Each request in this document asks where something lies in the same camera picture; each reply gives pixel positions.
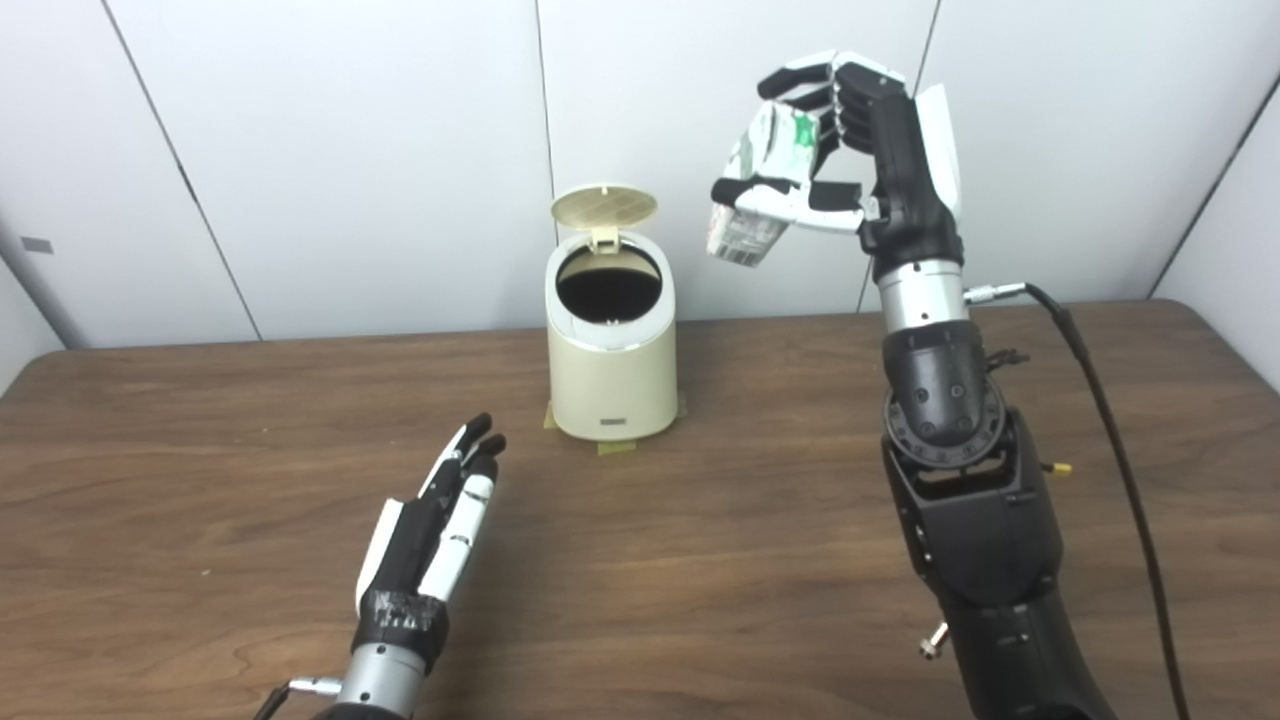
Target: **wooden table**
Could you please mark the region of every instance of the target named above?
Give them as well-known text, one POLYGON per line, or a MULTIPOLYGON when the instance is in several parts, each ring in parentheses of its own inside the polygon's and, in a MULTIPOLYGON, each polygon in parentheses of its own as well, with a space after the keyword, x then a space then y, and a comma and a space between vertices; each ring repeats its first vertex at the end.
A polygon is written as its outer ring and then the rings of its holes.
MULTIPOLYGON (((1146 493, 1203 720, 1280 717, 1280 398, 1170 302, 1079 306, 1146 493)), ((1053 479, 1064 596, 1126 720, 1171 717, 1079 370, 977 313, 1053 479)), ((879 318, 687 323, 690 414, 635 452, 543 429, 543 331, 60 352, 0 401, 0 717, 247 720, 340 674, 384 497, 476 411, 509 437, 433 719, 963 719, 878 455, 879 318)), ((310 717, 294 697, 278 717, 310 717)))

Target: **open lid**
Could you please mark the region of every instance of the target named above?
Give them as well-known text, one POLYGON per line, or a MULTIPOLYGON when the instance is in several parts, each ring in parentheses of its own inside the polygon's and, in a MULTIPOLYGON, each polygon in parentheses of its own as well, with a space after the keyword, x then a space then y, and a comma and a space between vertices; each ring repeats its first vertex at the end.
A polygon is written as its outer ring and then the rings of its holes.
POLYGON ((552 204, 556 222, 591 231, 591 252, 617 252, 618 228, 643 222, 658 210, 658 201, 643 190, 623 184, 593 184, 566 192, 552 204))

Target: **cream trash can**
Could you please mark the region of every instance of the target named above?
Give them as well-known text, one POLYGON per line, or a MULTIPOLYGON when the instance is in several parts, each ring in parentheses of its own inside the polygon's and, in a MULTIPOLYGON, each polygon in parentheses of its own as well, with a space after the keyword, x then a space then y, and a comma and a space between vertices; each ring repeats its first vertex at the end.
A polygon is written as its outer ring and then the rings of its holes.
POLYGON ((552 215, 586 231, 547 263, 552 416, 576 438, 652 436, 676 419, 676 290, 649 238, 625 232, 658 209, 617 184, 562 195, 552 215))

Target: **metal connector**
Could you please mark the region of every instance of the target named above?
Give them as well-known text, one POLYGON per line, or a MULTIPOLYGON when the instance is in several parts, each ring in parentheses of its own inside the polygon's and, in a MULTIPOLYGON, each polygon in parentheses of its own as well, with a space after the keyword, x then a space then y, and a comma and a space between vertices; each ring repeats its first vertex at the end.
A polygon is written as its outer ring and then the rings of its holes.
POLYGON ((980 284, 964 291, 965 305, 982 305, 993 300, 1015 297, 1027 292, 1027 283, 980 284))
POLYGON ((920 655, 925 660, 937 660, 942 657, 942 646, 947 642, 947 635, 951 634, 951 628, 946 623, 938 623, 938 629, 933 630, 933 634, 920 641, 920 655))
POLYGON ((342 680, 338 678, 293 678, 289 680, 289 691, 320 697, 338 697, 338 693, 342 692, 342 680))

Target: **robotic hand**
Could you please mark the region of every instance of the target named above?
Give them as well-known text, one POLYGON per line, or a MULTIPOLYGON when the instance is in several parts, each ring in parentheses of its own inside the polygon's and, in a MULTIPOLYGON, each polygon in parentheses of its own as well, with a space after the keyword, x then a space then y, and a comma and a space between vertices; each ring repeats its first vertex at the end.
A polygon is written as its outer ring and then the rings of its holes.
POLYGON ((1021 415, 1005 405, 969 305, 1037 292, 965 291, 960 183, 946 95, 847 53, 788 63, 712 188, 708 252, 754 266, 792 224, 858 233, 887 334, 884 468, 911 564, 946 621, 980 720, 1115 720, 1057 589, 1062 539, 1021 415), (869 152, 876 186, 813 179, 840 145, 869 152))
POLYGON ((291 691, 333 697, 316 720, 410 720, 449 634, 447 606, 466 568, 498 478, 502 434, 481 439, 483 414, 458 428, 417 497, 383 505, 356 582, 360 624, 344 678, 294 678, 253 720, 268 720, 291 691))

